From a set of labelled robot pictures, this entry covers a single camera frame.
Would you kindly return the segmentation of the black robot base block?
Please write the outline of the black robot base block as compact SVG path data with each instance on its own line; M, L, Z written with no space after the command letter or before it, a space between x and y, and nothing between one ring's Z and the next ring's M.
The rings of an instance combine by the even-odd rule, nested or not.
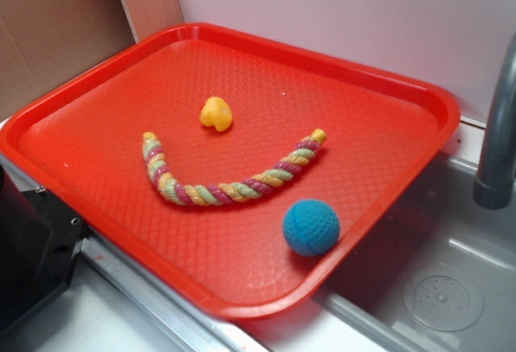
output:
M1 335L70 285L84 219L49 190L21 191L1 170Z

